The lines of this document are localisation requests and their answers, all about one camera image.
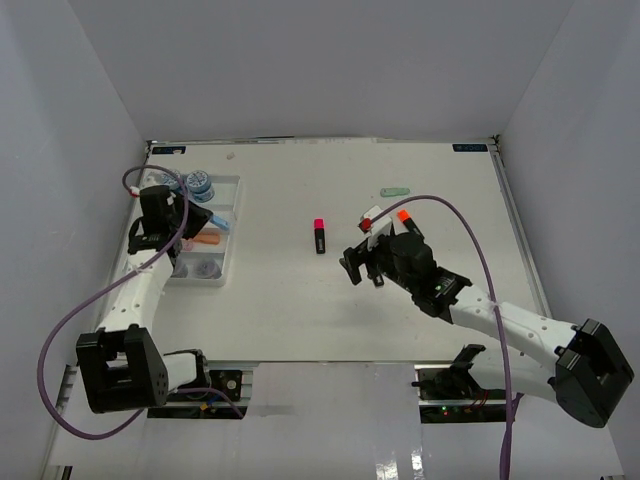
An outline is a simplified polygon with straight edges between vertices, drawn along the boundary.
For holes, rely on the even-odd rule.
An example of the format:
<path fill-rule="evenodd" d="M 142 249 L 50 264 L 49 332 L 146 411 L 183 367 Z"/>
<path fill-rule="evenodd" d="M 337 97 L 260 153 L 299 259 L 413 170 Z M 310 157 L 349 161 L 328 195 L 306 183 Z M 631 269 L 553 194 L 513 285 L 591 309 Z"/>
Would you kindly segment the clear jar of clips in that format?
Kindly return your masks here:
<path fill-rule="evenodd" d="M 187 278 L 188 275 L 189 275 L 188 265 L 183 260 L 177 259 L 174 267 L 174 271 L 171 277 L 182 279 L 182 278 Z"/>

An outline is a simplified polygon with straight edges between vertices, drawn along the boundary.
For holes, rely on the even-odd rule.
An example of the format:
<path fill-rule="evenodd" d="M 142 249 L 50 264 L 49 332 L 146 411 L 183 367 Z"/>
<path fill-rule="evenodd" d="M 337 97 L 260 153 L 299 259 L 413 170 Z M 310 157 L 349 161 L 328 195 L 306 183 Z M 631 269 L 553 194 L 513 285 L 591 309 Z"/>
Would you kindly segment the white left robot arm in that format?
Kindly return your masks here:
<path fill-rule="evenodd" d="M 82 334 L 76 354 L 90 409 L 108 413 L 162 407 L 178 388 L 199 399 L 211 374 L 198 349 L 162 354 L 152 324 L 164 288 L 180 267 L 182 241 L 199 233 L 212 213 L 166 185 L 139 193 L 142 215 L 128 234 L 124 282 L 96 331 Z"/>

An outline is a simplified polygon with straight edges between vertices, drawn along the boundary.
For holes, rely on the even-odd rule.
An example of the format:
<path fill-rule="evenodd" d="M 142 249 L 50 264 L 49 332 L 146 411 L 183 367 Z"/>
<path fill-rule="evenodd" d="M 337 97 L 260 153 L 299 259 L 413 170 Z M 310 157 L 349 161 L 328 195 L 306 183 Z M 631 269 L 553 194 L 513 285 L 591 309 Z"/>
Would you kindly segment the blue stapler case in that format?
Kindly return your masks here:
<path fill-rule="evenodd" d="M 230 230 L 230 223 L 218 215 L 212 215 L 210 218 L 210 223 L 222 231 Z"/>

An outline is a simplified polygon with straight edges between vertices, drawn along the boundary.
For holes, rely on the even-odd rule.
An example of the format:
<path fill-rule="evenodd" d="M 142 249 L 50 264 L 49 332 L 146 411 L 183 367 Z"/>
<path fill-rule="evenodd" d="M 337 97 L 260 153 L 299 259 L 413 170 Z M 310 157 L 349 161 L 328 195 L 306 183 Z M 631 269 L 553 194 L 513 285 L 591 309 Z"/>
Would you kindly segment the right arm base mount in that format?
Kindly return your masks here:
<path fill-rule="evenodd" d="M 417 391 L 423 425 L 505 422 L 504 389 L 482 388 L 471 375 L 487 353 L 485 346 L 470 344 L 449 363 L 414 366 L 411 385 Z"/>

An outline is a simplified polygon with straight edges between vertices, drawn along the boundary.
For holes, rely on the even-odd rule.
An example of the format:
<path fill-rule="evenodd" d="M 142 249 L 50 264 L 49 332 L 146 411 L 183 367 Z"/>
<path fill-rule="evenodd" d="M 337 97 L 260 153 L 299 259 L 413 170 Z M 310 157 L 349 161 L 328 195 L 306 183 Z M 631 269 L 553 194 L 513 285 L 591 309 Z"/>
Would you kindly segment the pink stapler case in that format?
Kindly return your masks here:
<path fill-rule="evenodd" d="M 191 252 L 194 249 L 194 242 L 192 240 L 183 239 L 181 241 L 181 245 L 182 245 L 182 250 L 185 252 Z"/>

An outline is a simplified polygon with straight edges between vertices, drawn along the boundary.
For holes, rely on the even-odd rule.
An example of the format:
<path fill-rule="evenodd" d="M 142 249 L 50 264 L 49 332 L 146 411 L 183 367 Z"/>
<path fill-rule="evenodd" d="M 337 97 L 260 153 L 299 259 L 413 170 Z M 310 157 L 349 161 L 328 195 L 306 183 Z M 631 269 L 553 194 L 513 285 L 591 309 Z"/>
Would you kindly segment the blue lidded jar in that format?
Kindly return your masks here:
<path fill-rule="evenodd" d="M 180 171 L 171 169 L 170 173 L 165 171 L 150 171 L 145 174 L 142 186 L 144 188 L 164 185 L 169 188 L 170 191 L 175 194 L 181 193 L 181 187 L 179 181 L 183 179 Z"/>
<path fill-rule="evenodd" d="M 203 170 L 194 170 L 185 177 L 185 184 L 194 202 L 205 203 L 215 196 L 209 174 Z"/>

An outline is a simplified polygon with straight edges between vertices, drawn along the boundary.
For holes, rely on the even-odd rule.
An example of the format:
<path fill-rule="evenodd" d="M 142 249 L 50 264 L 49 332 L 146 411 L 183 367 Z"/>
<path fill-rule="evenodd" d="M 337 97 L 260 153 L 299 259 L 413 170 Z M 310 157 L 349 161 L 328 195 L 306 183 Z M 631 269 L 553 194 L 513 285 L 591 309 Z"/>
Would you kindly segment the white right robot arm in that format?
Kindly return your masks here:
<path fill-rule="evenodd" d="M 472 399 L 486 391 L 512 392 L 557 404 L 578 422 L 604 427 L 634 379 L 610 330 L 593 319 L 581 325 L 554 320 L 504 302 L 496 304 L 472 282 L 439 266 L 414 233 L 381 235 L 347 248 L 340 260 L 351 282 L 390 280 L 409 293 L 421 312 L 451 325 L 504 339 L 514 349 L 482 344 L 462 348 L 439 373 L 420 370 L 421 399 Z"/>

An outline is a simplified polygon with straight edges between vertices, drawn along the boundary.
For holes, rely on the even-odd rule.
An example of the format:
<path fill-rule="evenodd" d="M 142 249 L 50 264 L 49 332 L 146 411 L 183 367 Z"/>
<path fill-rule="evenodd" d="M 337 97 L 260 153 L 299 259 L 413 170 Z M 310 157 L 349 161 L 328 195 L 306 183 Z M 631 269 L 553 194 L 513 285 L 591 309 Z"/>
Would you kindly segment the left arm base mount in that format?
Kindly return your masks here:
<path fill-rule="evenodd" d="M 166 405 L 150 409 L 148 418 L 174 420 L 240 420 L 252 393 L 251 370 L 210 370 L 209 391 L 174 393 Z"/>

